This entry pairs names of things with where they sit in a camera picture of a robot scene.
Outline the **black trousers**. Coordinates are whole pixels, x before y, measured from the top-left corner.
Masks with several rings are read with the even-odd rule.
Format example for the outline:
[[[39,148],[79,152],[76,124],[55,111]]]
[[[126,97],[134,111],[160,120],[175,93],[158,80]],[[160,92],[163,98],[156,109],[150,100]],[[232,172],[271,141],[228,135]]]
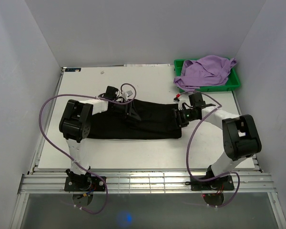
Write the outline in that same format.
[[[173,109],[177,104],[158,104],[134,100],[135,108],[141,117],[140,122],[126,122],[113,112],[111,105],[107,111],[91,117],[88,138],[91,139],[134,139],[159,140],[178,139],[181,128],[174,123]]]

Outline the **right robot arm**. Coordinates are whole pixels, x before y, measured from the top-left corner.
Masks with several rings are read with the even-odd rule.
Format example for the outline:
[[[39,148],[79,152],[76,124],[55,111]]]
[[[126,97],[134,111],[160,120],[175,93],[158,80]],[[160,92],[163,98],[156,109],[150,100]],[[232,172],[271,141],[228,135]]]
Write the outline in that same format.
[[[199,122],[190,136],[190,142],[203,122],[208,122],[222,130],[223,153],[208,167],[204,177],[198,178],[190,175],[190,181],[186,182],[186,185],[206,185],[210,189],[218,189],[224,186],[233,170],[241,162],[262,150],[262,144],[251,115],[226,112],[215,99],[211,104],[207,104],[203,99],[204,95],[201,92],[191,93],[188,96],[190,103],[187,104],[178,94],[174,102],[178,103],[181,108],[174,110],[174,116],[180,128],[188,126],[194,120]]]

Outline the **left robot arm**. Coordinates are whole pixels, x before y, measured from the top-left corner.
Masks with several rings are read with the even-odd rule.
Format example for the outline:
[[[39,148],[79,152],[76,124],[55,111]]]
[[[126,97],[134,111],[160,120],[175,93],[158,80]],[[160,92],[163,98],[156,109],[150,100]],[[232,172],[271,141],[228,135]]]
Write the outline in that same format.
[[[81,147],[92,127],[92,117],[107,111],[117,111],[125,117],[130,116],[140,120],[133,106],[135,97],[135,88],[124,91],[121,88],[108,86],[106,91],[97,97],[88,97],[84,101],[70,99],[67,102],[60,120],[59,131],[67,142],[71,157],[71,168],[67,169],[66,173],[77,189],[86,191],[92,186],[87,155],[81,152]]]

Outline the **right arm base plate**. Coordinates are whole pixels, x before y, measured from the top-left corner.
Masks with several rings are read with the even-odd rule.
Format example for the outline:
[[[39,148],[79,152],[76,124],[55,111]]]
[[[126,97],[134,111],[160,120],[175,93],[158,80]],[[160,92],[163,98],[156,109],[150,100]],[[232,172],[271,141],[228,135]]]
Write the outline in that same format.
[[[185,182],[185,185],[190,186],[192,191],[232,191],[235,188],[231,176],[220,177],[208,182],[190,179]]]

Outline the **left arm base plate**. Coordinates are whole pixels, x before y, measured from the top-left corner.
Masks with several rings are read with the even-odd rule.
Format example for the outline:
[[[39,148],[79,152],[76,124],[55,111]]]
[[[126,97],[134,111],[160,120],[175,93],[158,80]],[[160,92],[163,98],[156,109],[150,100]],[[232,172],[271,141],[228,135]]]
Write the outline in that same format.
[[[104,181],[98,177],[89,177],[87,181],[79,182],[67,177],[65,180],[64,191],[66,192],[104,192],[105,185]]]

